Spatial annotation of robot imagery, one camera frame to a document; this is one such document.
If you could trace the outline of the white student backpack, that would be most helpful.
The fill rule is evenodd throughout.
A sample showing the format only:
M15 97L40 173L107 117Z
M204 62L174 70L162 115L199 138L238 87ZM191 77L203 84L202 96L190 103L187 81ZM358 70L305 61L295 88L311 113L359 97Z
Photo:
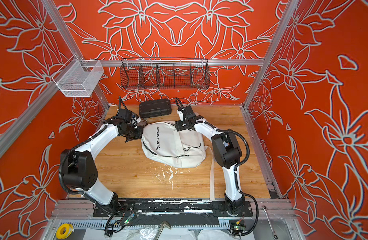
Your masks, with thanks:
M177 169L199 166L206 159L202 134L175 128L174 122L156 122L143 129L141 146L147 158Z

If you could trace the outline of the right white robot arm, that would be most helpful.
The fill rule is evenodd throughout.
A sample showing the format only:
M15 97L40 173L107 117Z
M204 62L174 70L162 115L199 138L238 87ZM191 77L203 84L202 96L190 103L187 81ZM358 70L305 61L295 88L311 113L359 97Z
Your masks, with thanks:
M175 98L177 114L180 120L175 122L177 131L196 131L212 142L213 154L216 162L222 167L226 184L225 203L227 213L231 216L242 214L248 197L255 204L255 220L249 230L241 230L236 224L229 230L230 235L242 237L251 234L259 220L259 206L257 200L242 191L240 182L240 166L246 163L250 156L247 140L240 133L231 129L222 130L209 123L203 116L196 115L191 106L184 106L179 98Z

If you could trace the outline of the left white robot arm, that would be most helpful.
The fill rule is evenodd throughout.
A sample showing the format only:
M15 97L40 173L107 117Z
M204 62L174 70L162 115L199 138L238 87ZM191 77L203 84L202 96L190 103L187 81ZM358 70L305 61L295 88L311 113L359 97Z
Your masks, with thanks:
M99 180L95 159L116 137L124 137L126 142L140 139L145 126L146 121L129 110L119 97L116 115L104 120L87 140L62 152L59 165L62 189L70 195L81 194L107 215L124 213L127 204L120 204L117 193Z

